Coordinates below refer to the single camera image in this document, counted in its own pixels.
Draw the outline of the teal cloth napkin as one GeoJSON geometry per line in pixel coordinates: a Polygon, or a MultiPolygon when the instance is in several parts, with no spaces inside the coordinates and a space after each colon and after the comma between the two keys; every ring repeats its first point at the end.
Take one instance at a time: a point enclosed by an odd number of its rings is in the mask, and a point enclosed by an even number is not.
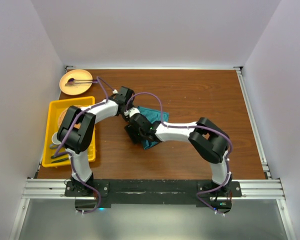
{"type": "MultiPolygon", "coordinates": [[[[137,109],[151,123],[154,123],[155,121],[161,121],[161,112],[159,110],[146,108],[146,107],[142,107],[142,106],[138,106],[137,109]]],[[[159,144],[158,141],[149,141],[149,140],[142,140],[141,143],[142,143],[144,150],[148,150],[148,149],[154,147],[155,145],[159,144]]]]}

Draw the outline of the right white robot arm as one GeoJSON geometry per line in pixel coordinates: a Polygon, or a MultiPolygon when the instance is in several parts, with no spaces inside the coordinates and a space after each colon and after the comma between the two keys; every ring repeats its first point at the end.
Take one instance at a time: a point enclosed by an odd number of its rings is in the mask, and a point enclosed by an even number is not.
{"type": "Polygon", "coordinates": [[[125,129],[135,143],[147,140],[158,143],[175,141],[191,144],[210,164],[212,172],[212,188],[203,190],[201,194],[214,192],[217,196],[223,197],[231,190],[229,155],[233,145],[229,136],[208,118],[202,117],[190,123],[169,123],[159,120],[151,123],[139,112],[125,112],[124,119],[128,122],[125,129]]]}

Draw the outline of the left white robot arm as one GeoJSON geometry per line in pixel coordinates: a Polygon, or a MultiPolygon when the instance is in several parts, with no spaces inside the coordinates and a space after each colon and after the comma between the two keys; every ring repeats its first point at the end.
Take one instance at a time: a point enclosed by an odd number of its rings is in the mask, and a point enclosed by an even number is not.
{"type": "Polygon", "coordinates": [[[96,194],[94,176],[89,165],[88,148],[94,139],[95,124],[118,115],[124,119],[126,109],[133,107],[131,97],[135,92],[122,86],[113,95],[86,107],[70,106],[58,129],[57,139],[65,148],[71,166],[71,184],[82,196],[96,194]]]}

